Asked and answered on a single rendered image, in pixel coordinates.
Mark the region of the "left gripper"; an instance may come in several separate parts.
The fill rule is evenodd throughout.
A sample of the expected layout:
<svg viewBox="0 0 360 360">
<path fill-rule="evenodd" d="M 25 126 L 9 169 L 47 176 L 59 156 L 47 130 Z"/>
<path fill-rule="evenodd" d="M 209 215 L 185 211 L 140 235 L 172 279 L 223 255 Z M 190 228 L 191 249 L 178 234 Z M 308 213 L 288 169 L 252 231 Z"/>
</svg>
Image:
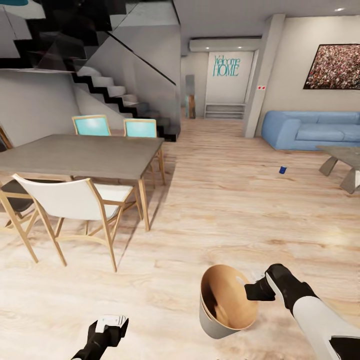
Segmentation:
<svg viewBox="0 0 360 360">
<path fill-rule="evenodd" d="M 101 357 L 108 346 L 117 347 L 121 338 L 126 336 L 129 319 L 126 319 L 126 322 L 119 325 L 109 325 L 108 329 L 104 333 L 96 332 L 98 320 L 89 326 L 87 344 L 96 343 L 100 347 Z M 86 344 L 86 345 L 87 345 Z M 101 358 L 100 357 L 100 358 Z"/>
</svg>

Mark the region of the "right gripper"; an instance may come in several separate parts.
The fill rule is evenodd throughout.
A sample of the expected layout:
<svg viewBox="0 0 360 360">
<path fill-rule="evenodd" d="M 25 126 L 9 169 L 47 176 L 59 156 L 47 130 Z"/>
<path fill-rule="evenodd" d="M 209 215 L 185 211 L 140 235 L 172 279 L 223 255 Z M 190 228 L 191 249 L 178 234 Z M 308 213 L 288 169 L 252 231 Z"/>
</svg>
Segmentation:
<svg viewBox="0 0 360 360">
<path fill-rule="evenodd" d="M 268 295 L 261 286 L 261 280 L 254 284 L 245 284 L 246 297 L 249 301 L 274 301 L 275 295 Z"/>
</svg>

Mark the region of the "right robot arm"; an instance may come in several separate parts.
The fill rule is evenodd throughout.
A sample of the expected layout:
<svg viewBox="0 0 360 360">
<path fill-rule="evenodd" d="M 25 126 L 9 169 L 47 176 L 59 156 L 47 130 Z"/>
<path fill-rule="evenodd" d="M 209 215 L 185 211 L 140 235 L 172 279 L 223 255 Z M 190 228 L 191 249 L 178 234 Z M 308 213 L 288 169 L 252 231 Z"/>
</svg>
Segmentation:
<svg viewBox="0 0 360 360">
<path fill-rule="evenodd" d="M 307 282 L 300 282 L 282 263 L 267 271 L 252 270 L 253 284 L 245 284 L 249 301 L 274 301 L 290 310 L 318 360 L 360 360 L 360 329 L 337 315 L 318 298 Z"/>
</svg>

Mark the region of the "trash can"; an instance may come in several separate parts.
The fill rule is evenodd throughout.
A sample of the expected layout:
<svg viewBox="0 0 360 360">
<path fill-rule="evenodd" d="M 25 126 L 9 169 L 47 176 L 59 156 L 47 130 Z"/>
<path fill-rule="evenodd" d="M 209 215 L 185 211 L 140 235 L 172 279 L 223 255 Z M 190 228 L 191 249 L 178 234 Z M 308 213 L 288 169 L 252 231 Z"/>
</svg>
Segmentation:
<svg viewBox="0 0 360 360">
<path fill-rule="evenodd" d="M 258 300 L 248 300 L 246 290 L 236 280 L 246 276 L 229 265 L 209 267 L 200 280 L 199 319 L 204 332 L 221 340 L 251 326 L 258 315 Z"/>
</svg>

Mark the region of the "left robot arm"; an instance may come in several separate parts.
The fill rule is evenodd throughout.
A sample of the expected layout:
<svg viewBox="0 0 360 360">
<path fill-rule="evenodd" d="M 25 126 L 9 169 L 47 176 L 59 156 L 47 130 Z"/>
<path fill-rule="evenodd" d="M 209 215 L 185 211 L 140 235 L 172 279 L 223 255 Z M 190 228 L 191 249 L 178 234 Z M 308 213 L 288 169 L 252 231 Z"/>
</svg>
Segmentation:
<svg viewBox="0 0 360 360">
<path fill-rule="evenodd" d="M 101 314 L 89 326 L 87 344 L 71 360 L 100 360 L 108 346 L 117 347 L 126 336 L 129 319 L 125 315 Z"/>
</svg>

